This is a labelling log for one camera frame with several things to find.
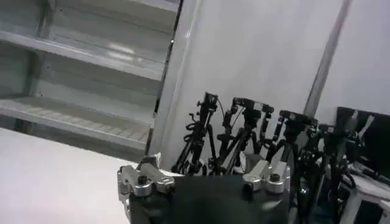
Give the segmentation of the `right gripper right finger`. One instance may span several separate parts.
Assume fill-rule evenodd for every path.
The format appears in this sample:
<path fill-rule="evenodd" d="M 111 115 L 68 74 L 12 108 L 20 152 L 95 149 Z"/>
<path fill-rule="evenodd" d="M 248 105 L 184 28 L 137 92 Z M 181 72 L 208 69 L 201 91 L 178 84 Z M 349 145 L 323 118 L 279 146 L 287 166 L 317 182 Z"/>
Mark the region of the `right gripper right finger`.
<path fill-rule="evenodd" d="M 291 169 L 286 162 L 259 160 L 249 173 L 243 175 L 243 181 L 252 192 L 265 189 L 272 194 L 282 194 L 290 191 Z"/>

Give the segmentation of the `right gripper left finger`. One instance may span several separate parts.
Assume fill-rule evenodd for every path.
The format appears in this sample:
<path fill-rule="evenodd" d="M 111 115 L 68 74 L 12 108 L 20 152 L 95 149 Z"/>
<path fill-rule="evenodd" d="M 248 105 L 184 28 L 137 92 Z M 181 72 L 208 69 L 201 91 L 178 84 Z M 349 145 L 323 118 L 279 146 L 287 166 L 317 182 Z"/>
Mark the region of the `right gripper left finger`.
<path fill-rule="evenodd" d="M 118 199 L 122 203 L 130 197 L 148 197 L 154 192 L 168 195 L 176 187 L 174 177 L 160 170 L 161 153 L 145 156 L 133 167 L 121 166 L 117 171 Z"/>

